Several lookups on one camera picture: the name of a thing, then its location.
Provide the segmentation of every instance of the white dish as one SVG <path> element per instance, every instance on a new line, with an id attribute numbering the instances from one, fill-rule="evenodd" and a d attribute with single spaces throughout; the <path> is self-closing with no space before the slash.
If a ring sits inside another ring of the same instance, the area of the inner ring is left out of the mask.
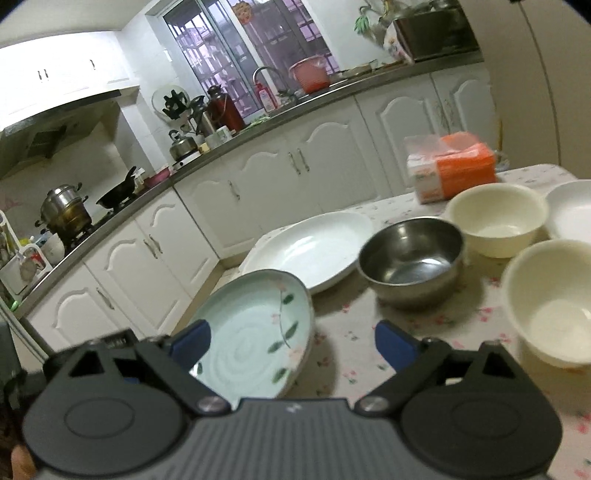
<path id="1" fill-rule="evenodd" d="M 502 304 L 543 361 L 591 364 L 591 245 L 548 240 L 515 257 L 501 280 Z"/>
<path id="2" fill-rule="evenodd" d="M 550 238 L 568 238 L 591 243 L 591 180 L 558 185 L 546 196 L 550 215 L 546 230 Z"/>
<path id="3" fill-rule="evenodd" d="M 508 183 L 489 183 L 452 198 L 445 217 L 466 236 L 467 244 L 492 258 L 511 258 L 531 245 L 548 218 L 539 193 Z"/>
<path id="4" fill-rule="evenodd" d="M 283 270 L 298 277 L 315 294 L 353 271 L 359 250 L 373 234 L 372 221 L 365 215 L 324 213 L 270 239 L 245 261 L 242 271 Z"/>
<path id="5" fill-rule="evenodd" d="M 295 276 L 261 270 L 213 293 L 193 321 L 209 323 L 209 350 L 191 369 L 236 409 L 244 397 L 275 398 L 305 363 L 314 331 L 310 294 Z"/>

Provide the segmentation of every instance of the range hood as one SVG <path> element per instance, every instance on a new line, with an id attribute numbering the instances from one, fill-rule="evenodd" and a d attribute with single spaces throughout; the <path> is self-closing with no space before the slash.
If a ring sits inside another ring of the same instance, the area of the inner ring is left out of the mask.
<path id="1" fill-rule="evenodd" d="M 120 90 L 110 90 L 87 96 L 5 127 L 0 133 L 0 179 L 87 137 L 121 95 Z"/>

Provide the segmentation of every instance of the light blue plate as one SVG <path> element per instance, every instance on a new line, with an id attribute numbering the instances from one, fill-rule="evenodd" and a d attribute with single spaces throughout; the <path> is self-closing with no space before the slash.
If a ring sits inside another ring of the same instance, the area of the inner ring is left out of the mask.
<path id="1" fill-rule="evenodd" d="M 208 352 L 191 369 L 236 408 L 241 398 L 279 397 L 307 358 L 314 331 L 310 293 L 295 276 L 259 270 L 211 295 L 191 322 L 207 320 Z"/>

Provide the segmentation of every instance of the bottle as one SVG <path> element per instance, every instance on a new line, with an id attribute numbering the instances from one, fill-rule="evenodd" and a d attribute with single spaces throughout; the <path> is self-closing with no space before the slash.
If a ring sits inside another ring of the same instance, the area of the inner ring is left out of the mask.
<path id="1" fill-rule="evenodd" d="M 265 112 L 271 113 L 277 109 L 277 101 L 275 95 L 271 93 L 268 87 L 265 87 L 261 82 L 255 83 L 256 95 L 259 97 Z"/>
<path id="2" fill-rule="evenodd" d="M 230 130 L 239 132 L 246 126 L 234 101 L 222 90 L 222 87 L 213 85 L 207 89 L 207 94 L 210 97 L 208 110 L 212 121 L 217 122 L 218 128 L 226 125 Z"/>

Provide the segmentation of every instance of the dish soap bottle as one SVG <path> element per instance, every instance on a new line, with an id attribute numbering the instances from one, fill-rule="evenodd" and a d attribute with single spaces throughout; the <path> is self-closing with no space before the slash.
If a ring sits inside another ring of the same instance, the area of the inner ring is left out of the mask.
<path id="1" fill-rule="evenodd" d="M 265 87 L 261 82 L 256 82 L 255 89 L 256 95 L 259 97 L 265 112 L 271 113 L 273 110 L 277 109 L 275 95 L 272 94 L 268 87 Z"/>

